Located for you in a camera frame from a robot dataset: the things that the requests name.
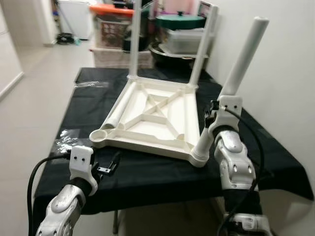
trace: white plastic tube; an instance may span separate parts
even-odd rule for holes
[[[190,75],[190,80],[189,84],[192,86],[196,86],[198,84],[200,72],[202,69],[202,65],[204,62],[204,55],[207,53],[207,49],[209,46],[209,37],[211,37],[210,32],[214,31],[214,26],[216,23],[216,19],[218,16],[218,11],[219,8],[217,6],[211,6],[210,12],[208,13],[206,25],[204,28],[203,35],[200,40],[200,44],[198,47],[198,52],[197,52],[197,57],[196,61],[194,63],[191,75]]]
[[[235,95],[240,86],[245,72],[256,52],[262,36],[268,26],[269,20],[266,18],[256,16],[254,23],[247,37],[247,40],[239,54],[236,63],[233,65],[227,80],[221,90],[221,95]]]
[[[132,17],[131,51],[130,51],[130,65],[129,65],[130,76],[136,76],[137,70],[138,70],[141,3],[142,3],[142,0],[137,0],[134,2],[134,5],[133,5],[134,13]]]
[[[120,118],[123,115],[123,112],[133,94],[133,91],[136,88],[136,82],[132,82],[123,97],[121,98],[120,102],[117,104],[115,107],[113,113],[111,114],[110,117],[108,117],[103,125],[101,126],[101,129],[113,129],[116,128]]]

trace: table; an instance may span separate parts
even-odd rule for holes
[[[187,83],[189,69],[140,69],[139,76]],[[60,130],[73,136],[72,144],[89,145],[88,136],[99,128],[126,84],[127,69],[82,68],[76,80]],[[209,101],[216,99],[221,86],[202,71],[196,92],[199,129],[203,129],[203,110]],[[265,171],[259,189],[282,189],[313,200],[314,195],[304,167],[277,142],[245,110],[242,117],[257,132],[265,151]],[[259,163],[258,147],[250,132],[241,123],[240,135],[244,138],[250,157]],[[222,195],[219,167],[214,158],[203,168],[189,162],[132,150],[105,147],[96,153],[96,161],[106,167],[113,155],[121,151],[121,161],[115,174],[104,177],[95,195],[87,199],[82,214],[95,214],[129,207],[181,202]],[[39,181],[34,200],[34,229],[45,217],[48,203],[70,177],[68,162],[48,162]]]

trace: clear plastic container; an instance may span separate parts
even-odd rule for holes
[[[165,47],[173,54],[196,54],[203,29],[166,31]]]

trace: black cable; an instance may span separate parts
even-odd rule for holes
[[[247,128],[248,130],[252,133],[255,141],[257,142],[258,148],[259,148],[259,155],[260,155],[260,166],[259,166],[259,170],[258,173],[256,174],[256,178],[254,179],[254,181],[252,182],[252,185],[248,191],[248,193],[246,194],[246,196],[239,202],[238,205],[235,206],[235,208],[230,211],[230,213],[228,214],[228,216],[225,218],[225,220],[221,223],[220,227],[218,228],[217,231],[217,236],[220,236],[222,230],[225,228],[225,226],[227,225],[227,223],[230,221],[230,219],[233,217],[233,215],[235,214],[235,212],[237,211],[237,209],[245,202],[245,200],[247,199],[247,197],[250,195],[251,192],[253,192],[261,178],[261,174],[265,168],[265,155],[264,155],[264,151],[261,145],[261,142],[258,138],[258,136],[256,135],[256,133],[254,132],[254,130],[246,123],[246,121],[241,118],[238,114],[236,114],[235,112],[225,108],[224,109],[226,112],[229,112],[230,114],[234,115],[236,118],[238,118]]]
[[[28,184],[28,192],[27,192],[27,205],[28,205],[28,216],[29,216],[29,236],[33,236],[32,186],[33,186],[36,172],[37,172],[38,168],[40,167],[40,165],[45,163],[46,161],[68,158],[68,157],[69,157],[68,153],[65,155],[47,157],[47,158],[41,160],[40,162],[38,162],[31,173],[31,176],[29,179],[29,184]]]

